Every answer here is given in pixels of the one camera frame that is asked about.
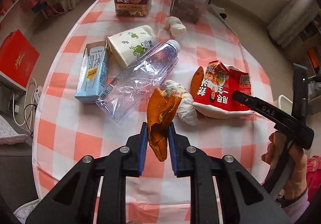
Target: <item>white bottle cap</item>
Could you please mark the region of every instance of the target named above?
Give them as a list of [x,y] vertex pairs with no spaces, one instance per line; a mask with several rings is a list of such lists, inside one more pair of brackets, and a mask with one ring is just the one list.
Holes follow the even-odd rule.
[[176,53],[179,53],[180,51],[180,45],[176,40],[170,39],[166,42],[167,44],[171,45],[172,47],[175,48]]

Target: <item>metal screw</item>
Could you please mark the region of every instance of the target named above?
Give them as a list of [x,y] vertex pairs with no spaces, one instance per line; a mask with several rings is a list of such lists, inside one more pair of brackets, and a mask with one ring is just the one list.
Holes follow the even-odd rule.
[[196,152],[196,148],[194,146],[188,146],[186,150],[190,153]]
[[85,156],[85,157],[82,159],[82,162],[84,162],[84,163],[89,163],[89,162],[91,162],[91,160],[92,160],[92,157],[89,156],[89,155],[87,155],[87,156]]
[[227,162],[233,162],[234,161],[234,157],[231,156],[231,155],[226,155],[224,157],[224,160],[227,161]]
[[127,153],[127,152],[129,152],[130,149],[127,146],[123,146],[119,150],[120,150],[121,153]]

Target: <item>round table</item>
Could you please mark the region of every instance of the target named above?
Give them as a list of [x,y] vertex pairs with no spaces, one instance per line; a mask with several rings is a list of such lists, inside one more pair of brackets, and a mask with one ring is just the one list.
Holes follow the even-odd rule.
[[[143,24],[153,28],[159,41],[166,42],[171,38],[164,29],[170,3],[171,0],[152,0],[148,16],[139,18],[118,17],[113,0],[97,0],[68,34],[52,63],[36,112],[33,172],[40,199],[84,155],[95,158],[108,155],[124,145],[129,136],[139,133],[142,122],[146,121],[147,103],[140,104],[138,111],[118,125],[96,104],[83,104],[75,99],[86,44],[106,40],[107,36]],[[189,89],[199,66],[206,68],[210,61],[220,60],[249,72],[252,95],[273,102],[266,73],[219,19],[206,12],[199,23],[184,24],[187,31],[178,40],[181,44],[179,62],[168,79]],[[120,71],[111,56],[107,83]],[[176,116],[174,125],[178,134],[189,137],[191,145],[219,158],[231,154],[259,182],[264,180],[269,167],[261,161],[261,155],[266,152],[274,126],[269,120],[254,113],[231,120],[203,118],[192,127]],[[129,220],[138,219],[144,223],[189,221],[190,180],[174,176],[170,158],[159,162],[148,146],[142,177],[126,181]]]

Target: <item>tiled floor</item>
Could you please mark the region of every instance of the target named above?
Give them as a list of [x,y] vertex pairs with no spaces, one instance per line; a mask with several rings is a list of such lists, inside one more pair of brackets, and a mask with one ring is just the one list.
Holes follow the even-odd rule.
[[[47,73],[61,44],[76,21],[94,1],[81,0],[75,10],[47,19],[37,28],[30,42],[40,53],[32,73],[38,85],[44,85]],[[291,65],[279,52],[278,47],[270,41],[265,26],[234,6],[225,6],[225,9],[227,23],[238,34],[242,45],[256,58],[269,76],[274,100],[281,94],[292,99]],[[19,121],[23,121],[22,116],[22,113],[17,116]]]

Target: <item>plastic bottle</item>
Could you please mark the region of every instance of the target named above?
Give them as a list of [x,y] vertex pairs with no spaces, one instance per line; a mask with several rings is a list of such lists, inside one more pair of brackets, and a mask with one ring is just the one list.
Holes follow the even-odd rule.
[[121,72],[101,93],[96,104],[121,122],[142,101],[148,100],[177,64],[180,45],[175,40],[158,43]]

